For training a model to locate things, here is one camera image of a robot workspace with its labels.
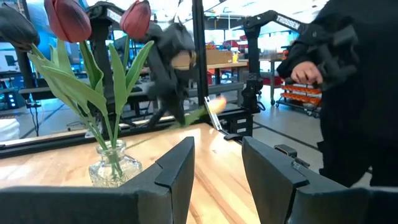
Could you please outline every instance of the green leaf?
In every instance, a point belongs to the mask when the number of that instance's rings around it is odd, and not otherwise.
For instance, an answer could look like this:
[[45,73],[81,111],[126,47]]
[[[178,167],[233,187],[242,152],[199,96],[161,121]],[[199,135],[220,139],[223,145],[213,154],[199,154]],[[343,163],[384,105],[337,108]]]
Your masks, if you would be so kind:
[[113,69],[113,91],[114,91],[114,104],[115,112],[121,114],[123,106],[127,103],[126,97],[126,72],[123,69],[122,61],[118,52],[112,44],[108,45],[111,52],[111,62]]
[[174,128],[186,128],[189,125],[191,125],[192,123],[194,123],[197,119],[199,119],[201,116],[207,114],[207,110],[204,107],[201,107],[197,110],[192,111],[192,113],[188,114],[185,116],[185,125],[181,125],[180,123],[178,123],[177,121],[175,122],[175,124],[173,124],[170,128],[174,129]]
[[104,73],[98,68],[95,62],[94,55],[88,48],[87,42],[80,42],[80,52],[83,56],[85,70],[90,80],[91,88],[97,91],[99,94],[104,95],[102,79],[104,78]]
[[32,52],[36,54],[39,58],[45,59],[44,55],[41,53],[41,51],[36,47],[35,44],[30,45],[32,47]]
[[127,69],[127,63],[130,58],[130,37],[127,35],[126,36],[126,44],[124,45],[124,59],[123,59],[123,69],[124,72],[126,72]]
[[65,103],[67,106],[69,106],[76,114],[81,114],[80,110],[77,108],[76,103],[74,103],[72,99],[70,99],[70,97],[68,97],[61,91],[62,88],[58,85],[58,83],[53,78],[51,78],[51,76],[48,76],[45,72],[43,72],[42,66],[52,66],[52,64],[48,60],[40,59],[36,55],[27,54],[27,56],[36,66],[37,71],[42,74],[54,96],[61,100],[63,103]]
[[56,65],[57,67],[59,67],[60,62],[58,60],[58,52],[51,44],[49,44],[49,46],[50,46],[50,52],[51,52],[51,62],[54,63],[54,65]]
[[63,88],[66,91],[69,91],[70,96],[72,96],[74,100],[83,104],[85,100],[88,100],[96,106],[104,116],[108,114],[108,110],[106,109],[106,99],[103,95],[100,95],[88,85],[79,81],[76,77],[71,77],[64,71],[48,66],[42,66],[42,69],[43,72],[48,73],[52,78],[56,79],[59,83],[62,83]]
[[139,51],[137,57],[132,62],[131,68],[126,76],[126,98],[129,97],[132,88],[136,84],[139,75],[141,74],[142,66],[144,66],[144,63],[148,57],[149,50],[153,44],[153,40],[146,43],[146,45]]
[[59,67],[61,68],[61,70],[74,77],[75,74],[72,71],[72,66],[70,65],[67,50],[65,48],[65,42],[63,40],[57,40],[57,53]]

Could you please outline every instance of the floor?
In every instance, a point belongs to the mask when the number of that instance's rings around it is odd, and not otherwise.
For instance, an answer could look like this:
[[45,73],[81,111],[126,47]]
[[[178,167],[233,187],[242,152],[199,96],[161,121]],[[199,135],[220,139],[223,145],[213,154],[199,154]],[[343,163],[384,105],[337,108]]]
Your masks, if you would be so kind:
[[[275,98],[278,98],[280,93],[281,90],[275,90]],[[235,100],[236,93],[227,93],[226,97]],[[322,154],[317,151],[317,142],[322,140],[319,119],[284,105],[278,108],[271,106],[269,86],[264,86],[259,100],[265,105],[266,110],[254,115],[253,137],[272,147],[286,144],[296,149],[298,157],[309,163],[311,170],[318,172],[322,167]],[[41,103],[42,107],[37,110],[39,136],[83,128],[79,117],[62,102],[45,100]],[[28,109],[0,112],[0,119],[13,117],[20,123],[20,138],[36,136],[32,115]],[[371,175],[366,174],[356,186],[368,186],[370,178]]]

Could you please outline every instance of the cardboard box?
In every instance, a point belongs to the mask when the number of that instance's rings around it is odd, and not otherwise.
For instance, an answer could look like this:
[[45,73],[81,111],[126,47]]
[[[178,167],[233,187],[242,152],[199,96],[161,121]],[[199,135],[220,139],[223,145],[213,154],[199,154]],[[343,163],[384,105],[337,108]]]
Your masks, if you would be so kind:
[[[183,52],[172,60],[172,65],[173,67],[187,67],[189,66],[189,60],[189,54]],[[206,61],[208,65],[232,63],[232,52],[227,50],[206,50]]]

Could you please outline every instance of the tulip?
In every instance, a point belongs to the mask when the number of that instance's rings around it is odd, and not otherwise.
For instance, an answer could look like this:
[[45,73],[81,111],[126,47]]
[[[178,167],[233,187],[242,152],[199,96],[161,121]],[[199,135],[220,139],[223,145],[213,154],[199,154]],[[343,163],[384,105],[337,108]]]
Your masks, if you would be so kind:
[[0,7],[0,37],[23,52],[31,50],[31,43],[38,45],[40,42],[32,23],[5,3]]
[[150,5],[147,0],[135,1],[124,12],[120,21],[121,29],[133,39],[141,39],[145,36],[150,21]]
[[226,98],[221,96],[208,103],[209,110],[214,114],[220,114],[225,110]]
[[59,39],[77,43],[90,37],[90,19],[76,0],[45,0],[44,8]]

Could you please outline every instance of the glass vase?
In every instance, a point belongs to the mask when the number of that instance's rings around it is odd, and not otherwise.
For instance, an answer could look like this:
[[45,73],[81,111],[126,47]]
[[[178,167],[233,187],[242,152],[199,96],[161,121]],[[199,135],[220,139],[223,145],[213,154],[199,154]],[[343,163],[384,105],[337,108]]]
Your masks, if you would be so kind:
[[88,168],[94,187],[119,187],[142,172],[142,165],[136,159],[125,155],[126,143],[117,140],[113,149],[111,143],[105,143],[107,149],[101,146],[96,151],[101,155],[101,161]]

